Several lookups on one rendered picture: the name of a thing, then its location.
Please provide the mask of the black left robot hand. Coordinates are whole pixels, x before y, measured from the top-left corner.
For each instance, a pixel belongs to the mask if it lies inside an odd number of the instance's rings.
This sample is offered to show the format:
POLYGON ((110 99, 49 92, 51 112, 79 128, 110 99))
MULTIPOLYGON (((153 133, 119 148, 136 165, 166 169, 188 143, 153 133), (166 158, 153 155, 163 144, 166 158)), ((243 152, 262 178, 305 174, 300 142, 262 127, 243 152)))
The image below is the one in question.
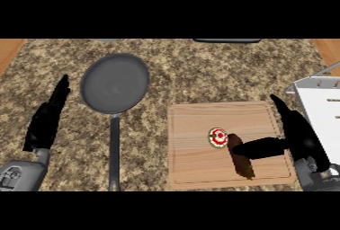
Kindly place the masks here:
POLYGON ((70 77, 65 75, 55 87, 49 101, 40 105, 33 115, 27 130, 24 151, 33 152, 36 149, 49 149, 52 147, 59 128, 59 114, 70 92, 70 77))

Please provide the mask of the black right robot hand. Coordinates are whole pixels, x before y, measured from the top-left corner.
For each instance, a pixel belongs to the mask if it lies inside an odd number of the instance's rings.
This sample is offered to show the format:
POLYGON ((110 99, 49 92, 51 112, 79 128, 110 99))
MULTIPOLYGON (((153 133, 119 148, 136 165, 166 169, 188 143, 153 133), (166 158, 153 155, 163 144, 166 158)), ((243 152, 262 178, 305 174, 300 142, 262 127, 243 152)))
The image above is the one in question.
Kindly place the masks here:
POLYGON ((284 138, 263 137, 232 147, 235 155, 252 160, 284 154, 290 150, 293 159, 314 159, 317 171, 325 172, 331 166, 330 158, 321 145, 320 138, 311 124, 299 111, 293 111, 281 98, 272 94, 271 99, 281 114, 284 138))

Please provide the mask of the dark grey flat appliance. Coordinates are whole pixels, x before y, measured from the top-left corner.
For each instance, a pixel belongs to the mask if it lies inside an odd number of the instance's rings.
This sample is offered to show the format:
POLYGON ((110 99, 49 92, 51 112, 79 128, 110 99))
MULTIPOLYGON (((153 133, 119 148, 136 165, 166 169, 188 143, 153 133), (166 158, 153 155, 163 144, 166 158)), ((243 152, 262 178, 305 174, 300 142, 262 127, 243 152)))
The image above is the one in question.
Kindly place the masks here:
POLYGON ((206 43, 257 43, 262 39, 194 39, 206 43))

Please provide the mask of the red and white cupcake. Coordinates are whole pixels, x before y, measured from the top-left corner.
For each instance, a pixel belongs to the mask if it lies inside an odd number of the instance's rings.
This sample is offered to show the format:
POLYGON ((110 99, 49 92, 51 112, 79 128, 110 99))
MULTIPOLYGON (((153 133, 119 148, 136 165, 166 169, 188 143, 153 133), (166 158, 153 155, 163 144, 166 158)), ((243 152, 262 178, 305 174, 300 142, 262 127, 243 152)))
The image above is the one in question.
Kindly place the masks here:
POLYGON ((223 148, 228 145, 228 132, 222 128, 212 128, 209 131, 209 143, 215 148, 223 148))

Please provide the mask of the wooden cutting board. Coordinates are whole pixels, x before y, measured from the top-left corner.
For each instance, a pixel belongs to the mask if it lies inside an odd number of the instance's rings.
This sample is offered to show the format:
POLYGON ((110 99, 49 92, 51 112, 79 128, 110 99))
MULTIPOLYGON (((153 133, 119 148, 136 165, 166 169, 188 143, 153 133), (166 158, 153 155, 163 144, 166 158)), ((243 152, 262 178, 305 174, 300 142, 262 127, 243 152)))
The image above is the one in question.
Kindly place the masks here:
POLYGON ((257 160, 231 150, 281 131, 266 102, 178 104, 167 109, 169 184, 176 190, 290 184, 294 166, 287 154, 257 160), (222 128, 229 142, 212 147, 209 131, 222 128))

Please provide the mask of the dark grey frying pan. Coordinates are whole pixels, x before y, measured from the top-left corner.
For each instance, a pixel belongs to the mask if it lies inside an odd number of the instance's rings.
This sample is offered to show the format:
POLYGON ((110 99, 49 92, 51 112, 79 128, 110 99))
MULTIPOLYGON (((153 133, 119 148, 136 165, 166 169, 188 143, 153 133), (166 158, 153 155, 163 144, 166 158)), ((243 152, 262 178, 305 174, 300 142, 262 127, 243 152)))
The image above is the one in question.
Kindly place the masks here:
POLYGON ((132 54, 110 54, 85 71, 83 102, 93 111, 111 115, 110 191, 120 190, 120 114, 138 105, 148 87, 150 69, 132 54))

